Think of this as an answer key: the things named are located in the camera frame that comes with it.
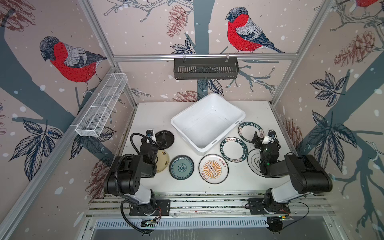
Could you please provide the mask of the white plate black outline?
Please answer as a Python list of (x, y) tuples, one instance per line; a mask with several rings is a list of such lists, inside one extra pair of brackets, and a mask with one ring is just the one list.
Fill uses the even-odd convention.
[(265, 177), (260, 169), (261, 154), (259, 149), (253, 149), (249, 152), (247, 157), (247, 163), (250, 169), (260, 177)]

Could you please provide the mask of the green rim plate small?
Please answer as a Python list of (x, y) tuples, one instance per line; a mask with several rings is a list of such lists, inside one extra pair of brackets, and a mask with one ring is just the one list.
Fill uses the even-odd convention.
[(246, 143), (254, 143), (254, 137), (262, 139), (265, 137), (262, 127), (254, 122), (242, 122), (238, 127), (238, 134)]

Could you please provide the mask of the green rim plate large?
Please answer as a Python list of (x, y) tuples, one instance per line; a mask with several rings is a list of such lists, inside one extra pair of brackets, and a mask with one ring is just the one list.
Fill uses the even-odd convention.
[(239, 138), (228, 137), (220, 143), (220, 152), (225, 160), (240, 163), (248, 156), (248, 147)]

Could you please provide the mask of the white plastic bin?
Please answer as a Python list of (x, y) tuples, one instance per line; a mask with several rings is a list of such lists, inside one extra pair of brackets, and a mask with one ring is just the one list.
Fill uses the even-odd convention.
[(171, 124), (183, 140), (203, 156), (245, 117), (243, 110), (211, 93), (174, 116)]

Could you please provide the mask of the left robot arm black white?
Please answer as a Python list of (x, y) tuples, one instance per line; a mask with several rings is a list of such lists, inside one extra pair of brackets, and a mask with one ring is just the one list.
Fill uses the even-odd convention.
[(128, 202), (135, 211), (152, 215), (157, 208), (154, 192), (143, 185), (141, 179), (153, 178), (157, 172), (159, 145), (144, 135), (135, 155), (117, 156), (104, 181), (104, 191)]

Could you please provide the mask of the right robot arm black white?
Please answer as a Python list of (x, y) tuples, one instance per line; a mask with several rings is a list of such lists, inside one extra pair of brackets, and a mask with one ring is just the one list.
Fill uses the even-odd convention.
[(333, 189), (331, 178), (314, 156), (286, 154), (279, 161), (281, 146), (275, 131), (270, 130), (264, 138), (254, 133), (251, 143), (260, 150), (259, 169), (263, 177), (290, 177), (286, 183), (266, 191), (263, 206), (267, 213), (274, 214), (301, 196), (329, 193)]

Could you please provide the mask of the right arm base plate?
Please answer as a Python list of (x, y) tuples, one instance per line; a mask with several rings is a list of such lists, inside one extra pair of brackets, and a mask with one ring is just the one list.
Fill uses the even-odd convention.
[(248, 199), (248, 209), (251, 215), (290, 215), (291, 211), (288, 204), (267, 202), (264, 199)]

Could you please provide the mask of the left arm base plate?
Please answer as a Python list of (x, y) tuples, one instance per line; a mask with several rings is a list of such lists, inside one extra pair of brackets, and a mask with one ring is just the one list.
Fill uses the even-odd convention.
[(131, 206), (130, 217), (168, 216), (170, 214), (170, 200), (156, 200), (145, 205)]

